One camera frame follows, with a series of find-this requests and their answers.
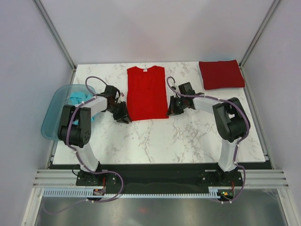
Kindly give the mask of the bright red t shirt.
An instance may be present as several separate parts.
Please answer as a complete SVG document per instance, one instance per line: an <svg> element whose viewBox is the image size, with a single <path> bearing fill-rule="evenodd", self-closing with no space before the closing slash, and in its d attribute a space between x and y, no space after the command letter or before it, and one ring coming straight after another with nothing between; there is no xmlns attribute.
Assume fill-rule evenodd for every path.
<svg viewBox="0 0 301 226"><path fill-rule="evenodd" d="M127 109L132 121L167 119L165 69L127 69Z"/></svg>

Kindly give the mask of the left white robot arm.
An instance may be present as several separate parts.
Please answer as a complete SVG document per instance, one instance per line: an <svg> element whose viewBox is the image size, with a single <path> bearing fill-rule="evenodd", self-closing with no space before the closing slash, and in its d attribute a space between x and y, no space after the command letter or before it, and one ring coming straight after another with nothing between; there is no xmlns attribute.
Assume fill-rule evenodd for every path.
<svg viewBox="0 0 301 226"><path fill-rule="evenodd" d="M115 86L107 85L104 92L94 94L91 99L78 105L64 105L58 127L58 138L77 157L80 169L87 172L87 180L93 185L103 181L103 173L98 171L99 161L89 143L92 127L91 118L98 113L110 112L116 122L132 122L126 102L119 102L121 92Z"/></svg>

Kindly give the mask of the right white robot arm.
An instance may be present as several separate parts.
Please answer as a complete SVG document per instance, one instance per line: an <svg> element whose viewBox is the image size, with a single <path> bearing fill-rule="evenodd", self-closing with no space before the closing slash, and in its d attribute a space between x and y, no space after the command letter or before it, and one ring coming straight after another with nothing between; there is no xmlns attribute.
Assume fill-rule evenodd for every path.
<svg viewBox="0 0 301 226"><path fill-rule="evenodd" d="M215 179L218 184L227 185L237 176L239 144L249 135L251 127L240 100L236 97L226 100L202 92L196 93L190 82L178 87L171 86L168 81L166 83L174 93L170 97L168 116L180 115L184 109L205 111L214 116L218 134L222 138Z"/></svg>

